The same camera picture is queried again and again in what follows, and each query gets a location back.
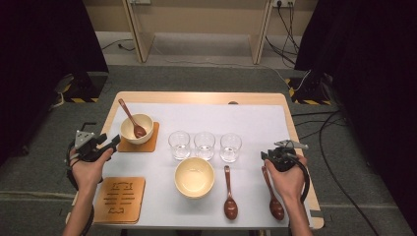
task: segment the clear drinking glass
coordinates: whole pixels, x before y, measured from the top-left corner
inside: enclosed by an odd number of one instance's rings
[[[226,162],[234,162],[239,156],[242,140],[236,134],[226,134],[220,140],[220,157]]]
[[[194,137],[196,156],[210,160],[214,156],[215,137],[209,132],[200,132]]]
[[[175,159],[182,160],[190,156],[190,135],[185,131],[176,131],[169,136],[171,153]]]

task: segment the white tabletop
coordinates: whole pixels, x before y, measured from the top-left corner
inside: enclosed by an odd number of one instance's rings
[[[275,148],[276,141],[289,139],[284,109],[279,105],[219,105],[129,103],[131,113],[146,113],[160,124],[154,152],[116,152],[103,169],[103,177],[146,178],[140,219],[136,224],[114,225],[123,228],[227,228],[268,229],[287,227],[287,215],[276,220],[269,211],[269,191],[261,167],[261,151]],[[119,134],[126,114],[118,107],[107,133],[108,141]],[[169,150],[168,136],[184,130],[191,138],[200,131],[215,135],[215,154],[209,162],[214,168],[215,182],[202,199],[187,199],[174,184],[179,161]],[[234,163],[219,156],[221,135],[235,133],[242,138],[242,149]],[[223,204],[227,197],[224,165],[231,169],[231,191],[239,207],[235,220],[226,218]],[[306,203],[309,221],[311,215]]]

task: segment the square coaster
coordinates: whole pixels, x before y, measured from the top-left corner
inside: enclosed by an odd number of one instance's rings
[[[159,123],[153,122],[153,134],[150,139],[141,145],[133,145],[125,138],[120,137],[120,144],[117,148],[120,152],[153,152],[156,148],[157,134],[159,132]]]
[[[145,190],[144,177],[107,177],[94,205],[94,223],[138,222]]]

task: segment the power socket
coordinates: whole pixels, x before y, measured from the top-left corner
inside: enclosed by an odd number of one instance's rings
[[[278,1],[279,0],[273,0],[273,7],[278,7]],[[289,8],[290,4],[292,3],[292,7],[294,7],[295,5],[295,0],[280,0],[281,1],[281,8],[285,7],[285,8]]]

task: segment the wooden spoon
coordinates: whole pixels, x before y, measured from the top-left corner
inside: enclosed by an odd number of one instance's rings
[[[284,218],[284,208],[276,196],[273,194],[272,186],[270,185],[269,176],[267,172],[267,168],[265,166],[262,167],[262,173],[264,174],[265,181],[267,182],[269,193],[270,193],[270,202],[269,202],[269,210],[272,213],[273,217],[277,220],[282,220]]]
[[[145,136],[145,135],[147,134],[147,131],[144,129],[144,127],[142,127],[142,126],[138,125],[138,124],[135,122],[135,120],[133,119],[133,117],[132,117],[132,115],[131,115],[131,113],[130,113],[130,111],[129,111],[128,107],[126,106],[125,101],[124,101],[122,98],[120,98],[120,99],[119,99],[119,103],[120,103],[120,105],[122,106],[123,110],[125,110],[126,114],[128,114],[129,119],[130,119],[130,120],[132,121],[132,123],[133,123],[133,133],[134,133],[135,137],[138,139],[138,138],[140,138],[140,137]]]
[[[224,174],[226,175],[227,184],[227,200],[224,203],[224,213],[228,219],[235,219],[237,217],[238,208],[230,191],[230,167],[228,165],[224,166]]]

